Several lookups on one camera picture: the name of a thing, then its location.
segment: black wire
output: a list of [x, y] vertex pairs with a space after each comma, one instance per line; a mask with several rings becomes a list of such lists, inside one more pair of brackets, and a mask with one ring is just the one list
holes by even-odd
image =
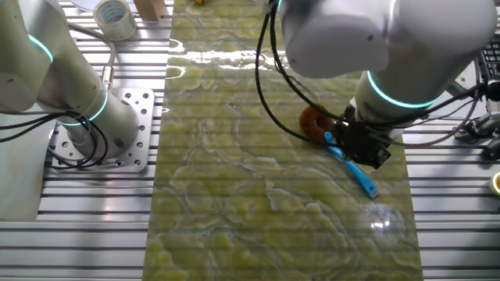
[[29, 125], [32, 125], [32, 124], [39, 123], [40, 121], [44, 121], [46, 119], [50, 119], [49, 121], [51, 121], [51, 120], [53, 120], [55, 118], [59, 118], [60, 116], [64, 116], [64, 115], [65, 115], [64, 112], [53, 113], [51, 115], [46, 115], [46, 116], [43, 116], [43, 117], [40, 117], [40, 118], [37, 118], [37, 119], [33, 119], [33, 120], [25, 122], [25, 123], [19, 123], [19, 124], [9, 125], [9, 126], [0, 126], [0, 130], [17, 129], [17, 128], [21, 128], [21, 127], [24, 127], [24, 126], [29, 126]]
[[407, 129], [407, 128], [411, 128], [413, 126], [419, 126], [419, 125], [422, 125], [422, 124], [425, 124], [425, 123], [428, 123], [428, 122], [431, 122], [431, 121], [435, 121], [435, 120], [443, 120], [444, 118], [447, 118], [449, 116], [452, 116], [453, 114], [457, 113], [460, 109], [466, 107], [467, 105], [470, 105], [472, 102], [474, 101], [468, 101], [466, 102], [465, 104], [461, 105], [459, 108], [457, 108], [455, 111], [445, 115], [445, 116], [440, 116], [440, 117], [436, 117], [436, 118], [429, 118], [429, 119], [425, 119], [424, 121], [422, 122], [418, 122], [418, 123], [414, 123], [414, 124], [411, 124], [411, 125], [408, 125], [408, 126], [396, 126], [396, 127], [393, 127], [395, 129]]
[[331, 147], [339, 148], [340, 147], [339, 145], [328, 144], [326, 142], [323, 143], [323, 142], [311, 140], [308, 137], [302, 136], [300, 133], [296, 133], [295, 131], [288, 129], [284, 124], [282, 124], [280, 122], [280, 120], [278, 120], [276, 118], [276, 116], [273, 114], [273, 112], [269, 108], [269, 106], [267, 104], [267, 101], [266, 101], [266, 98], [264, 97], [263, 89], [262, 89], [261, 84], [260, 84], [260, 75], [259, 75], [260, 53], [262, 51], [264, 36], [266, 35], [266, 29], [267, 29], [267, 24], [269, 22], [269, 18], [270, 18], [270, 15], [266, 14], [266, 17], [265, 17], [264, 22], [262, 24], [262, 30], [260, 31], [259, 42], [257, 44], [257, 54], [256, 54], [256, 57], [255, 57], [255, 84], [257, 86], [257, 92], [259, 93], [259, 98], [260, 98], [260, 101], [262, 102], [262, 106], [266, 110], [266, 112], [269, 115], [269, 117], [274, 121], [274, 123], [278, 127], [280, 127], [283, 131], [289, 133], [290, 135], [292, 135], [294, 137], [297, 137], [298, 139], [301, 139], [303, 141], [307, 141], [307, 142], [309, 142], [311, 144], [318, 144], [318, 145], [323, 145], [323, 146], [331, 146]]
[[291, 89], [306, 103], [308, 103], [311, 107], [313, 107], [317, 112], [320, 112], [321, 114], [328, 116], [332, 119], [339, 120], [339, 121], [344, 121], [347, 122], [344, 117], [337, 116], [335, 114], [329, 113], [328, 111], [325, 111], [321, 109], [314, 101], [311, 101], [308, 99], [293, 83], [293, 81], [290, 79], [290, 76], [287, 74], [285, 69], [283, 68], [283, 65], [281, 64], [280, 60], [280, 55], [278, 54], [277, 50], [277, 42], [276, 42], [276, 32], [274, 28], [274, 24], [276, 22], [276, 12], [277, 12], [277, 6], [273, 5], [271, 7], [271, 12], [269, 14], [270, 17], [270, 39], [271, 39], [271, 48], [273, 50], [273, 55], [274, 55], [274, 62], [277, 64], [278, 67], [278, 72], [281, 73], [283, 78], [287, 81], [288, 85], [291, 87]]
[[[77, 113], [77, 112], [69, 112], [69, 114], [70, 114], [70, 117], [73, 117], [74, 119], [76, 119], [78, 121], [77, 117], [80, 116], [79, 113]], [[65, 161], [65, 159], [62, 159], [58, 155], [55, 155], [51, 151], [49, 151], [49, 153], [52, 155], [52, 157], [54, 157], [55, 159], [57, 159], [62, 164], [66, 165], [66, 167], [58, 167], [58, 166], [53, 166], [53, 165], [47, 165], [48, 168], [53, 168], [53, 169], [58, 169], [58, 170], [87, 169], [87, 168], [94, 167], [96, 165], [100, 165], [100, 163], [102, 163], [102, 161], [105, 159], [106, 155], [109, 152], [109, 143], [108, 143], [107, 138], [105, 137], [105, 134], [101, 131], [101, 129], [98, 126], [96, 126], [90, 120], [89, 120], [89, 123], [90, 123], [90, 126], [94, 127], [99, 132], [99, 134], [102, 136], [102, 139], [104, 141], [105, 149], [104, 149], [104, 153], [102, 154], [102, 156], [98, 160], [96, 160], [95, 162], [93, 162], [93, 163], [91, 163], [89, 165], [85, 165], [85, 164], [89, 163], [95, 157], [95, 154], [97, 152], [97, 147], [98, 147], [98, 138], [93, 133], [91, 133], [91, 139], [92, 139], [93, 147], [92, 147], [92, 152], [88, 156], [87, 159], [83, 160], [82, 162], [78, 162], [76, 165], [73, 165], [73, 164], [69, 164], [67, 161]], [[84, 126], [84, 128], [86, 130], [88, 129], [88, 127], [87, 127], [87, 125], [85, 123], [85, 120], [81, 120], [80, 124], [82, 126]]]
[[38, 123], [34, 124], [33, 126], [13, 135], [13, 136], [10, 136], [10, 137], [5, 137], [5, 138], [2, 138], [0, 139], [0, 143], [4, 143], [4, 142], [7, 142], [7, 141], [12, 141], [12, 140], [15, 140], [16, 138], [18, 137], [22, 137], [23, 135], [29, 133], [30, 131], [32, 130], [35, 130], [37, 129], [38, 127], [46, 124], [46, 123], [49, 123], [50, 121], [52, 121], [53, 119], [56, 119], [56, 118], [59, 118], [61, 115], [60, 114], [55, 114], [53, 116], [46, 116], [45, 118], [43, 118], [42, 121], [39, 121]]
[[[32, 125], [32, 126], [28, 127], [27, 129], [25, 129], [17, 134], [14, 134], [10, 137], [5, 137], [5, 138], [0, 139], [0, 143], [4, 143], [7, 141], [13, 141], [16, 138], [22, 137], [23, 135], [29, 133], [32, 130], [37, 129], [40, 126], [42, 126], [42, 125], [44, 125], [44, 124], [46, 124], [54, 119], [58, 119], [60, 117], [63, 117], [63, 116], [68, 116], [68, 117], [74, 118], [76, 121], [80, 122], [81, 126], [83, 126], [86, 130], [88, 130], [88, 124], [86, 124], [86, 119], [81, 118], [80, 113], [78, 113], [78, 112], [52, 113], [52, 114], [47, 114], [46, 116], [43, 116], [41, 118], [33, 119], [33, 120], [25, 122], [25, 123], [19, 123], [19, 124], [10, 125], [10, 126], [0, 126], [0, 130], [11, 130], [11, 129], [20, 128], [23, 126]], [[52, 157], [56, 158], [58, 161], [60, 161], [62, 164], [66, 165], [67, 167], [55, 167], [52, 165], [47, 165], [46, 167], [53, 168], [53, 169], [86, 169], [86, 168], [91, 168], [95, 165], [99, 165], [99, 163], [101, 163], [105, 159], [105, 157], [109, 151], [108, 140], [106, 139], [105, 134], [101, 131], [101, 129], [99, 127], [97, 127], [92, 121], [89, 121], [89, 123], [90, 123], [90, 126], [93, 126], [99, 132], [99, 134], [102, 136], [102, 139], [104, 140], [105, 150], [104, 150], [103, 155], [94, 163], [91, 163], [89, 165], [85, 165], [85, 164], [89, 163], [95, 157], [95, 154], [97, 152], [97, 147], [98, 147], [98, 138], [93, 133], [91, 133], [93, 148], [92, 148], [92, 152], [88, 158], [78, 162], [76, 165], [73, 165], [73, 164], [69, 164], [63, 158], [59, 157], [57, 154], [52, 153], [50, 150], [48, 150], [48, 153], [50, 155], [52, 155]]]
[[431, 146], [434, 144], [439, 144], [439, 143], [446, 141], [447, 139], [455, 136], [467, 124], [467, 122], [469, 122], [470, 117], [472, 116], [474, 110], [476, 109], [476, 106], [477, 106], [479, 99], [480, 99], [479, 91], [476, 91], [476, 94], [474, 95], [474, 98], [473, 98], [473, 104], [470, 107], [469, 113], [467, 113], [467, 117], [452, 132], [450, 132], [446, 136], [439, 138], [437, 140], [429, 141], [427, 143], [422, 143], [422, 144], [405, 144], [405, 143], [397, 142], [396, 140], [392, 140], [392, 139], [387, 140], [387, 139], [384, 139], [383, 137], [378, 137], [378, 136], [372, 136], [372, 138], [375, 140], [378, 140], [378, 141], [382, 141], [386, 144], [398, 145], [398, 146], [402, 146], [404, 148], [421, 148], [421, 147]]

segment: metal rail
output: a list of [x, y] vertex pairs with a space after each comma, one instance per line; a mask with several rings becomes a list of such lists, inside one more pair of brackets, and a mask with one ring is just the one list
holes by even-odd
[[[98, 29], [92, 15], [61, 1], [68, 20]], [[173, 0], [161, 23], [136, 18], [138, 30], [119, 50], [115, 87], [151, 88], [155, 121], [146, 174], [85, 178], [45, 173], [37, 222], [0, 222], [0, 281], [135, 281], [142, 276], [159, 140]], [[100, 41], [73, 33], [99, 72]], [[457, 121], [413, 127], [405, 141], [433, 140]], [[500, 164], [482, 162], [481, 144], [452, 140], [406, 150], [425, 280], [500, 280], [500, 200], [488, 179]]]

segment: metal mounting plate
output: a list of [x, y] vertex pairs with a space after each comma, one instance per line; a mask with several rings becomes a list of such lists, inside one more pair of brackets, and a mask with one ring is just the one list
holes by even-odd
[[[151, 136], [155, 93], [150, 89], [118, 88], [113, 94], [132, 106], [139, 118], [137, 137], [134, 143], [121, 155], [106, 159], [101, 165], [88, 169], [60, 170], [61, 173], [141, 173], [148, 164], [148, 148]], [[70, 159], [84, 158], [73, 146], [64, 126], [59, 126], [59, 135], [55, 142], [55, 153]], [[56, 159], [52, 160], [55, 167], [65, 167]]]

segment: blue handle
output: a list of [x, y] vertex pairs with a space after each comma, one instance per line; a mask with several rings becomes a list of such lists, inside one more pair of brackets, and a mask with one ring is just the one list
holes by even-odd
[[[330, 132], [325, 133], [325, 140], [327, 140], [327, 143], [329, 144], [334, 143], [334, 138]], [[328, 150], [333, 152], [337, 157], [339, 157], [340, 160], [343, 161], [343, 163], [347, 165], [347, 167], [351, 170], [359, 183], [361, 183], [361, 186], [368, 193], [368, 196], [370, 196], [370, 198], [373, 199], [378, 195], [377, 187], [375, 186], [375, 184], [373, 184], [372, 180], [370, 180], [370, 178], [368, 178], [368, 176], [366, 176], [365, 173], [363, 173], [363, 171], [359, 169], [355, 163], [346, 162], [344, 160], [344, 156], [342, 155], [342, 151], [339, 148], [328, 147]]]
[[368, 176], [366, 176], [365, 173], [363, 173], [363, 171], [359, 169], [358, 166], [353, 162], [346, 162], [345, 164], [347, 165], [347, 167], [349, 167], [351, 172], [354, 174], [356, 179], [358, 179], [359, 183], [361, 183], [362, 187], [366, 190], [366, 192], [368, 192], [368, 195], [371, 196], [371, 194], [375, 190], [377, 190], [372, 180], [370, 180], [370, 178], [368, 178]]

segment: marble pattern mat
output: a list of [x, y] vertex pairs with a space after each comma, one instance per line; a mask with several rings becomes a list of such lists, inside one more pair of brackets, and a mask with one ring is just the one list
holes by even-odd
[[[263, 5], [175, 0], [144, 281], [422, 280], [403, 149], [370, 173], [371, 201], [331, 153], [282, 132], [261, 106]], [[264, 47], [265, 95], [299, 131], [305, 103]], [[341, 113], [358, 78], [301, 81]]]

